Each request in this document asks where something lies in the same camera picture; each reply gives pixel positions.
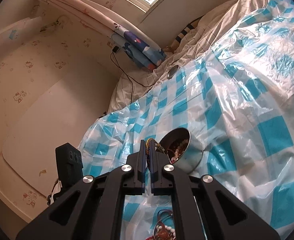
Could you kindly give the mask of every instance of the bed sheet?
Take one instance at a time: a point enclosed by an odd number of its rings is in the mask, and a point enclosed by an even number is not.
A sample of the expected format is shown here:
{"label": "bed sheet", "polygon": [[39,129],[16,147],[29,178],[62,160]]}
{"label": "bed sheet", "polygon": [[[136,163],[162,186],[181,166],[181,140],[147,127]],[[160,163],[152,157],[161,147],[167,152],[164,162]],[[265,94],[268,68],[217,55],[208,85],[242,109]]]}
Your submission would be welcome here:
{"label": "bed sheet", "polygon": [[[128,72],[127,74],[144,86],[155,84],[158,86],[167,79],[168,70],[174,66],[185,66],[191,60],[205,53],[209,46],[222,37],[237,21],[252,11],[267,5],[269,0],[230,0],[207,14],[199,21],[197,27],[191,30],[180,42],[174,53],[167,52],[167,59],[152,73],[143,70]],[[133,81],[132,101],[145,95],[150,89],[144,88]],[[111,97],[108,113],[123,109],[130,104],[131,82],[122,75]]]}
{"label": "bed sheet", "polygon": [[[210,174],[285,239],[294,229],[294,2],[270,0],[170,80],[84,135],[84,174],[119,167],[140,140],[187,128],[204,147],[191,174]],[[169,196],[126,196],[121,239],[151,235]]]}

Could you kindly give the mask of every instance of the curtain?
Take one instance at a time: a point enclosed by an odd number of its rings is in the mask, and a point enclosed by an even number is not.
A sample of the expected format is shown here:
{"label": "curtain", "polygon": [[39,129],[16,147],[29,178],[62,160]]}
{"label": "curtain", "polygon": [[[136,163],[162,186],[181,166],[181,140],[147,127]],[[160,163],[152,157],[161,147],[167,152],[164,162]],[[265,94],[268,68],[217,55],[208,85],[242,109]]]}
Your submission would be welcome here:
{"label": "curtain", "polygon": [[150,71],[166,58],[164,51],[138,28],[115,12],[89,0],[39,0],[76,17],[85,28],[94,29],[123,48],[138,67]]}

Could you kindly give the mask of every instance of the round metal lid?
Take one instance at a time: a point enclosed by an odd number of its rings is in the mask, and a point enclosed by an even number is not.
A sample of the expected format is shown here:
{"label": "round metal lid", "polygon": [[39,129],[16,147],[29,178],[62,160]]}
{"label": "round metal lid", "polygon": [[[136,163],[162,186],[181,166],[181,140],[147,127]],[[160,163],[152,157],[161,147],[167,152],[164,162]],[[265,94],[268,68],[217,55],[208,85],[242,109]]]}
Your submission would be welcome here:
{"label": "round metal lid", "polygon": [[178,66],[178,65],[173,66],[173,67],[168,71],[167,78],[168,78],[168,79],[171,79],[171,78],[175,75],[175,73],[177,72],[178,69],[179,69],[179,66]]}

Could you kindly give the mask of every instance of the beige bed sheet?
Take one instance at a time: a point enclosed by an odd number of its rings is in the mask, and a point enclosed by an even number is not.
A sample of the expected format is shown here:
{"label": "beige bed sheet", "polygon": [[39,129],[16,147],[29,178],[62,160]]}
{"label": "beige bed sheet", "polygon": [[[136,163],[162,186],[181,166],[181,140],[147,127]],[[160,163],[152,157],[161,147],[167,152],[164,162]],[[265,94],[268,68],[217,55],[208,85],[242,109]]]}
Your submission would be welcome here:
{"label": "beige bed sheet", "polygon": [[[167,73],[172,66],[185,66],[189,61],[201,56],[240,19],[258,8],[265,7],[268,1],[230,0],[217,6],[200,19],[195,29],[186,34],[174,53],[167,53],[167,59],[153,73],[139,69],[127,74],[144,86],[161,84],[167,79]],[[133,81],[133,85],[133,102],[152,88],[145,88],[135,81]],[[131,92],[131,82],[125,75],[122,75],[111,97],[108,113],[129,105],[131,103]]]}

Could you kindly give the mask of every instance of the metal container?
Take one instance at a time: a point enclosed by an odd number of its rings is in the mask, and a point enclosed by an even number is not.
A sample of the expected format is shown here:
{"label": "metal container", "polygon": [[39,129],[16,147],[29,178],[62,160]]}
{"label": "metal container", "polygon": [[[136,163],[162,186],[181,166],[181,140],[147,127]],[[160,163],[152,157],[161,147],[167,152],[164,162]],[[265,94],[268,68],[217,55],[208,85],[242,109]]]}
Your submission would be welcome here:
{"label": "metal container", "polygon": [[195,170],[203,157],[203,146],[201,142],[186,128],[176,128],[166,134],[159,143],[165,149],[167,154],[167,149],[173,143],[185,139],[188,140],[187,148],[173,165],[189,174]]}

